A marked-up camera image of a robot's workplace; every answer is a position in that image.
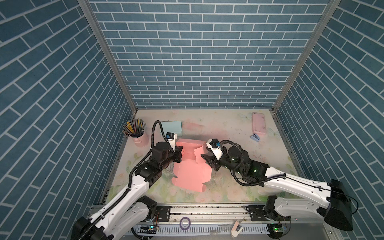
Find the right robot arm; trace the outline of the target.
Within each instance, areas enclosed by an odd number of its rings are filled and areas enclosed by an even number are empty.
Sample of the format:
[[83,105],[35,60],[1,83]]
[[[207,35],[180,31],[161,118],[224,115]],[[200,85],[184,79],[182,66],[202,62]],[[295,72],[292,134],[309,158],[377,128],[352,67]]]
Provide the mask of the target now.
[[228,153],[212,150],[211,154],[202,154],[205,162],[215,171],[221,167],[231,172],[234,180],[243,187],[267,187],[281,190],[301,197],[306,206],[290,205],[288,201],[269,196],[264,212],[270,219],[279,220],[293,214],[314,215],[328,225],[351,232],[353,230],[352,202],[344,184],[338,180],[316,182],[284,173],[267,164],[253,161],[246,151],[241,154],[231,147]]

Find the mint green paper box sheet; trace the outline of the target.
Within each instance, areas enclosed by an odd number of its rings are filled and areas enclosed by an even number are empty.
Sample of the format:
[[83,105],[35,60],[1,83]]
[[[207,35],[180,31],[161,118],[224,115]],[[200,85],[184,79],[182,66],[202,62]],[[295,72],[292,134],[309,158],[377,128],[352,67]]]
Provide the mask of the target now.
[[182,121],[163,121],[162,122],[162,127],[165,134],[174,133],[174,134],[177,134],[178,137],[181,137],[183,135],[182,126],[183,126]]

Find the white pink clip tool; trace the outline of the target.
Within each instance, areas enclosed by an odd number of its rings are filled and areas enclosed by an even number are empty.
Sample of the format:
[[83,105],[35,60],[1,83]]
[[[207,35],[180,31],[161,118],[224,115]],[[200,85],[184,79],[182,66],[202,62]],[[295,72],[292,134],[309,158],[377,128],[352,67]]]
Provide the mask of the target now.
[[236,221],[231,229],[231,236],[236,238],[243,231],[244,227],[241,225],[239,221]]

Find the purple tape roll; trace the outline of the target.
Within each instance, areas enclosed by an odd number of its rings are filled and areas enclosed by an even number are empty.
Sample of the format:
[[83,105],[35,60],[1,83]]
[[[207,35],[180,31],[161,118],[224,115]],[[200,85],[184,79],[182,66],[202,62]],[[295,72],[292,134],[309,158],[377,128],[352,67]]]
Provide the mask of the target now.
[[188,217],[182,217],[179,226],[181,230],[187,231],[191,227],[191,220]]

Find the pink paper box sheet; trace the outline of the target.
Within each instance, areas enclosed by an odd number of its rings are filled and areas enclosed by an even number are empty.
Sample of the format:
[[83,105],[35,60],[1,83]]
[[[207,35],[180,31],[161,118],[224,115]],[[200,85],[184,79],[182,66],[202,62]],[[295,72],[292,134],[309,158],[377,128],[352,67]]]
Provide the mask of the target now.
[[182,189],[203,193],[211,180],[212,168],[202,158],[207,152],[206,142],[199,140],[180,139],[176,142],[182,147],[182,161],[174,163],[172,183]]

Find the aluminium front rail frame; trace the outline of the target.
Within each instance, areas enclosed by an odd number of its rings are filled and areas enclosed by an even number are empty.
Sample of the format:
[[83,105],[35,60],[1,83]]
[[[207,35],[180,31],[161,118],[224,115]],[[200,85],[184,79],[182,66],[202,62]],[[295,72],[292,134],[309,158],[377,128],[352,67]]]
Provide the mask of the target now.
[[[182,217],[191,220],[191,227],[187,231],[181,230],[179,226]],[[231,229],[236,221],[244,229],[238,237],[233,238]],[[135,240],[154,240],[160,237],[169,239],[222,235],[233,240],[252,235],[263,235],[269,240],[342,239],[340,231],[313,216],[270,219],[264,213],[262,204],[160,204],[157,205],[152,220],[138,223],[120,240],[127,240],[129,237]]]

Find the pink metal pencil bucket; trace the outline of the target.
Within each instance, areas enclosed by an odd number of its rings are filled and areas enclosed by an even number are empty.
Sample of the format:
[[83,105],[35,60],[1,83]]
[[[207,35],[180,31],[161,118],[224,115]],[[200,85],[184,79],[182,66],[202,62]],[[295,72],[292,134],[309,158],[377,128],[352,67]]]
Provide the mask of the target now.
[[139,135],[132,135],[131,139],[138,148],[143,148],[149,143],[149,137],[145,131],[141,132]]

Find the bundle of colored pencils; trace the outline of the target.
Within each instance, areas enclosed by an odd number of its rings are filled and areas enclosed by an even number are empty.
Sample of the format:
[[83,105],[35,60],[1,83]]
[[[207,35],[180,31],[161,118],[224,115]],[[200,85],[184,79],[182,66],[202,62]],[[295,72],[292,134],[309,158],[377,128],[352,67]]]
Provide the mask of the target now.
[[144,134],[145,123],[141,119],[132,119],[123,126],[123,134],[133,137],[139,138]]

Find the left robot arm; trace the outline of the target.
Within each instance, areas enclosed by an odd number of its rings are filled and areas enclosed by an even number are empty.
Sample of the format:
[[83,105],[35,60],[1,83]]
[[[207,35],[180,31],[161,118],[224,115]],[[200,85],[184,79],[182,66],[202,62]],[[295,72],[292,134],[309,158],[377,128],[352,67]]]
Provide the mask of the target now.
[[176,145],[177,135],[162,133],[164,140],[155,143],[156,126],[151,134],[151,148],[129,174],[129,182],[108,204],[88,219],[79,218],[72,230],[72,240],[119,240],[135,225],[154,218],[157,202],[146,196],[150,187],[172,163],[182,161],[182,147]]

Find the pink pencil case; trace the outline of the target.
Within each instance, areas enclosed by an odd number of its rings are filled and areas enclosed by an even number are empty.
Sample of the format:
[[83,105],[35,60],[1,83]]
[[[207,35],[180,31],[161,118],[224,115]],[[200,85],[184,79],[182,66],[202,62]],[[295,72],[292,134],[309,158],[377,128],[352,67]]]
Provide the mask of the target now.
[[264,136],[267,133],[265,115],[262,113],[252,113],[252,130],[258,136]]

